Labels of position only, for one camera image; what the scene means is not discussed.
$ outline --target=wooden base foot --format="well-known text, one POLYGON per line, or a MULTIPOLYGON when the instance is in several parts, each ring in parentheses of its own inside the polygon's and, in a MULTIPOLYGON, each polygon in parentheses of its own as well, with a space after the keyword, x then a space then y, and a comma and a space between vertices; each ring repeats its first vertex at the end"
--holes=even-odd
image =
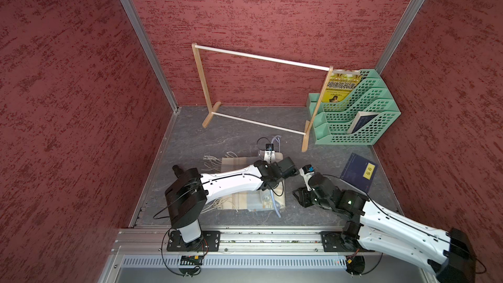
MULTIPOLYGON (((215 103, 215 105, 213 105, 212 111, 217 111, 221 104, 222 104, 222 102, 215 103)), ((208 113, 208 116, 206 116, 206 118, 203 121, 203 128, 208 127, 208 124, 210 123, 212 118, 213 118, 213 114, 208 113)))
POLYGON ((309 146, 309 132, 308 132, 308 128, 309 128, 309 121, 306 121, 306 126, 304 128, 304 132, 306 134, 304 135, 304 138, 302 138, 302 152, 306 152, 307 151, 307 147, 309 146))

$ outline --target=yellow book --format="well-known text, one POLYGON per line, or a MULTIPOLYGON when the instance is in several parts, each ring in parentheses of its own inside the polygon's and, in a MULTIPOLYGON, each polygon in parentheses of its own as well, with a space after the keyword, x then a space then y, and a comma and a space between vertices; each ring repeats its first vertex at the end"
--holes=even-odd
POLYGON ((332 73, 329 84, 326 87, 325 94, 323 95, 321 101, 325 103, 341 102, 356 88, 356 85, 358 85, 361 80, 361 75, 336 72, 332 73))

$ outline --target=green file organizer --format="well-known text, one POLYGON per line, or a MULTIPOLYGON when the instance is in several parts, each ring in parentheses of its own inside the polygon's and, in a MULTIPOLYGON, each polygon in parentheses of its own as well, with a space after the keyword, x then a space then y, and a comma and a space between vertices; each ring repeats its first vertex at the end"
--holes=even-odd
MULTIPOLYGON (((374 73, 377 74, 375 70, 369 73, 368 78, 363 79, 343 101, 320 105, 313 123, 316 144, 373 145, 400 116, 398 106, 382 79, 372 78, 374 73), (348 135, 347 131, 358 111, 380 114, 357 132, 348 135)), ((307 98, 311 116, 318 98, 319 93, 310 93, 307 98)))

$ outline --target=book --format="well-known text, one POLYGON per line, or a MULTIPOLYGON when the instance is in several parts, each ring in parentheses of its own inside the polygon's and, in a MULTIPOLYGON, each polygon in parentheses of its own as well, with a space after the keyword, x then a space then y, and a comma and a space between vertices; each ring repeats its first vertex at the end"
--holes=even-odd
POLYGON ((341 174, 341 179, 359 190, 368 193, 377 168, 377 163, 369 161, 358 154, 351 153, 348 163, 341 174))
POLYGON ((332 73, 325 93, 321 99, 324 103, 337 103, 345 99, 360 83, 362 76, 359 71, 337 70, 332 73))
POLYGON ((356 113, 355 119, 348 129, 348 135, 353 134, 365 126, 369 121, 373 120, 375 116, 379 115, 378 112, 372 111, 359 111, 356 113))

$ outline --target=metal bracket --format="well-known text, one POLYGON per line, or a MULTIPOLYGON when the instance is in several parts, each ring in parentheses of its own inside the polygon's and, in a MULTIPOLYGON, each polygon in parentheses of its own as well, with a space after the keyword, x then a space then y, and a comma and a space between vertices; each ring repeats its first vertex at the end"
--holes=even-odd
POLYGON ((203 245, 196 250, 187 249, 179 231, 173 231, 167 243, 167 251, 218 251, 220 247, 220 231, 201 231, 203 234, 203 245))
MULTIPOLYGON (((349 250, 343 247, 342 232, 320 232, 321 242, 323 243, 324 252, 348 252, 349 250)), ((360 252, 372 252, 373 250, 367 250, 360 248, 360 252)))

